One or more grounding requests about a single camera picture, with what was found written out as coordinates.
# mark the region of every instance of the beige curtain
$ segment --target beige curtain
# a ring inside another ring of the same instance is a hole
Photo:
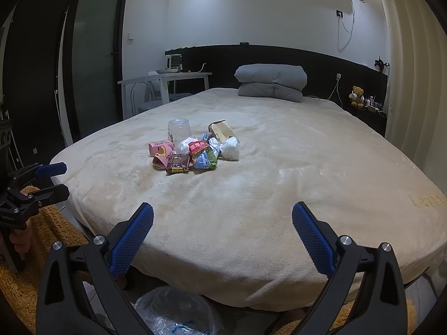
[[[447,195],[447,36],[425,0],[383,0],[390,38],[386,139]]]

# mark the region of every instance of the fleece bedspread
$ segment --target fleece bedspread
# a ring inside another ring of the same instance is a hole
[[[168,121],[193,134],[226,119],[241,143],[239,162],[213,171],[157,171],[148,142]],[[236,307],[283,311],[311,304],[317,273],[291,222],[295,203],[357,244],[392,244],[403,279],[419,275],[447,241],[447,200],[403,153],[333,102],[240,97],[211,89],[96,132],[59,153],[54,178],[69,208],[107,234],[142,202],[154,225],[133,265],[182,290]],[[352,294],[358,288],[356,278]]]

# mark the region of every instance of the blue gripper pad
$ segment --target blue gripper pad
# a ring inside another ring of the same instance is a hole
[[[127,223],[128,227],[117,240],[110,253],[109,272],[113,277],[126,274],[138,249],[152,228],[154,210],[149,204],[144,203],[132,218],[121,223]]]
[[[292,222],[317,271],[329,279],[335,272],[334,250],[315,223],[317,220],[301,203],[294,205]]]
[[[66,173],[66,164],[58,162],[51,165],[39,166],[35,172],[37,178],[50,178],[52,176],[62,175]]]

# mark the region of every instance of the hand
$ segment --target hand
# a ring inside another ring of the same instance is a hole
[[[31,221],[28,219],[26,221],[26,229],[18,230],[15,229],[13,233],[9,235],[11,243],[14,244],[14,249],[18,253],[27,253],[31,248]],[[0,246],[3,244],[3,238],[0,234]]]

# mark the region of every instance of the plastic cup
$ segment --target plastic cup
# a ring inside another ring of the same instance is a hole
[[[176,148],[180,142],[190,137],[191,126],[185,118],[173,119],[168,123],[168,140],[174,144]]]

